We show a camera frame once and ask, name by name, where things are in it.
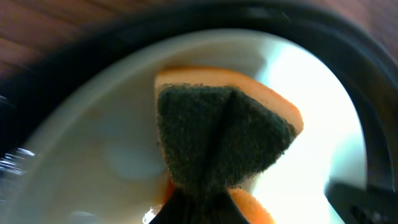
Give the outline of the orange green scrub sponge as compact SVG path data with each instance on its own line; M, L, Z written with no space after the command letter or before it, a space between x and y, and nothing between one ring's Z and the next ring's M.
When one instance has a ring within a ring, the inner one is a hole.
M215 67L175 67L155 77L162 155L191 223L215 223L214 199L229 193L249 223L272 223L241 184L273 165L303 131L299 109L248 76Z

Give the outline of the pale blue plate back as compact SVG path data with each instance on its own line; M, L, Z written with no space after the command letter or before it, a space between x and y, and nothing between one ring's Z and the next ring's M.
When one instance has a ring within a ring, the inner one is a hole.
M2 223L149 223L167 171L157 140L154 77L207 65L241 72L301 112L305 128L265 172L242 183L277 223L340 223L326 188L366 188L358 114L313 54L264 32L220 29L165 40L113 62L1 159Z

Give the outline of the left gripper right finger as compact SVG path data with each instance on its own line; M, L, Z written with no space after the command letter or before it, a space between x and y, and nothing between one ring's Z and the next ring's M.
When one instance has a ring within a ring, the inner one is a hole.
M217 224L249 224L227 192L214 199L214 221Z

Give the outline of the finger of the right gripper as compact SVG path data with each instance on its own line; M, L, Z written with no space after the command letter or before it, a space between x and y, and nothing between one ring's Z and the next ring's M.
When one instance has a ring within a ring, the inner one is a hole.
M325 196L336 214L350 224L397 224L397 187L367 185L365 189L331 181Z

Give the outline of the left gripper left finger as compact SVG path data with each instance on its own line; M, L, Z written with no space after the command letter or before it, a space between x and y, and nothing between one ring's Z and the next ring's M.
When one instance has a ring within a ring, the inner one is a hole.
M192 206L182 191L174 191L150 224L190 224Z

